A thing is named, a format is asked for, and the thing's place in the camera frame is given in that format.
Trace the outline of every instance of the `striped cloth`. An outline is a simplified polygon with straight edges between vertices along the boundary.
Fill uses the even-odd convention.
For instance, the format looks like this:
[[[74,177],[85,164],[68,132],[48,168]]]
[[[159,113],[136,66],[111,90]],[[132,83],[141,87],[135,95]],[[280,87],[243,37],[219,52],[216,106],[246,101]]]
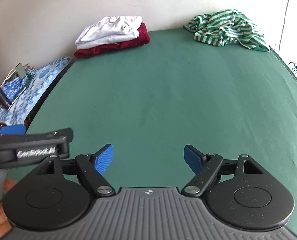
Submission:
[[[228,9],[214,14],[199,14],[184,28],[194,34],[194,40],[223,47],[225,43],[240,43],[248,49],[270,51],[264,34],[238,10]]]

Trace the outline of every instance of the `blue floral fabric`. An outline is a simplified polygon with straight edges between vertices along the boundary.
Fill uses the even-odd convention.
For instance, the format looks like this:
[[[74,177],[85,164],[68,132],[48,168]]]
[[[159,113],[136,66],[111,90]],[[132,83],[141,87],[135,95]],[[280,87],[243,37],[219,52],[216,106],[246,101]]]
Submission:
[[[6,125],[24,124],[27,115],[31,112],[45,90],[71,60],[71,57],[63,57],[42,67],[29,70],[28,72],[33,78],[28,89],[16,100],[9,111],[0,106],[0,122]],[[11,101],[15,99],[23,88],[26,79],[27,77],[23,79],[17,77],[4,84],[2,90]]]

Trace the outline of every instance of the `green table surface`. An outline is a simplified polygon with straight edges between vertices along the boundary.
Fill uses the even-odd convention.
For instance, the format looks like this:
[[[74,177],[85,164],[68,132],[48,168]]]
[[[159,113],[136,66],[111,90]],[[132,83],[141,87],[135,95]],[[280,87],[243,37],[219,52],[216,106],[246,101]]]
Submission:
[[[149,34],[146,46],[76,61],[28,132],[73,128],[71,158],[112,144],[104,177],[115,189],[181,189],[194,175],[186,144],[226,159],[249,154],[293,194],[288,227],[297,234],[295,78],[272,51],[213,47],[184,29]]]

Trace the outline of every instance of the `white wall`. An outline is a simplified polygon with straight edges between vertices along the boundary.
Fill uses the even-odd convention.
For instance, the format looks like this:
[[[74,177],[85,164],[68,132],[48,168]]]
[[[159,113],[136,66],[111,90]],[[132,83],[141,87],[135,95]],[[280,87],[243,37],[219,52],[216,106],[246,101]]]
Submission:
[[[0,0],[0,82],[18,62],[39,66],[73,55],[80,32],[109,15],[142,15],[151,31],[181,27],[199,13],[236,8],[257,22],[274,46],[279,41],[286,1]]]

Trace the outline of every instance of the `finger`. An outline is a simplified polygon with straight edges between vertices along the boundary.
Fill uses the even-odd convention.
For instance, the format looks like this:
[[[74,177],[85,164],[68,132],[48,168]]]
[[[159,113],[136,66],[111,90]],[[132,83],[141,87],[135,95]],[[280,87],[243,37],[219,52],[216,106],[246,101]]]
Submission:
[[[7,232],[9,232],[12,229],[10,223],[6,221],[3,224],[0,224],[0,238],[4,236]]]
[[[10,180],[10,179],[6,179],[5,182],[4,182],[4,188],[3,190],[5,191],[8,191],[10,190],[11,188],[13,188],[15,186],[15,182]]]
[[[7,217],[4,213],[2,203],[0,203],[0,224],[3,224],[7,221]]]

